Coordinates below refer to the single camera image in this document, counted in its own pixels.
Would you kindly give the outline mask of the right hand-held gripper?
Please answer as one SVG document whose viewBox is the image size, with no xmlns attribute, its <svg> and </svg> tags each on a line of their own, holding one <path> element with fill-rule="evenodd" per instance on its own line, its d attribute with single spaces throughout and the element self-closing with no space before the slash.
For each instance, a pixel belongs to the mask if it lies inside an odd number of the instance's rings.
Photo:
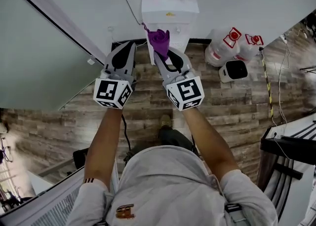
<svg viewBox="0 0 316 226">
<path fill-rule="evenodd" d="M 199 106 L 204 99 L 204 91 L 188 56 L 178 49 L 169 49 L 167 54 L 171 68 L 154 51 L 154 62 L 162 76 L 162 85 L 168 98 L 179 111 Z"/>
</svg>

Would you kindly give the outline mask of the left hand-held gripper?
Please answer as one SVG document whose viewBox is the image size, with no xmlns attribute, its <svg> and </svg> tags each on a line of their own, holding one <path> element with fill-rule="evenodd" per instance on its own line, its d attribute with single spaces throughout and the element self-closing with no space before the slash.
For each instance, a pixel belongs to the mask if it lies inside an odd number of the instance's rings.
<svg viewBox="0 0 316 226">
<path fill-rule="evenodd" d="M 93 100 L 99 105 L 123 109 L 133 92 L 136 44 L 125 42 L 116 47 L 106 58 L 105 68 L 95 80 Z"/>
</svg>

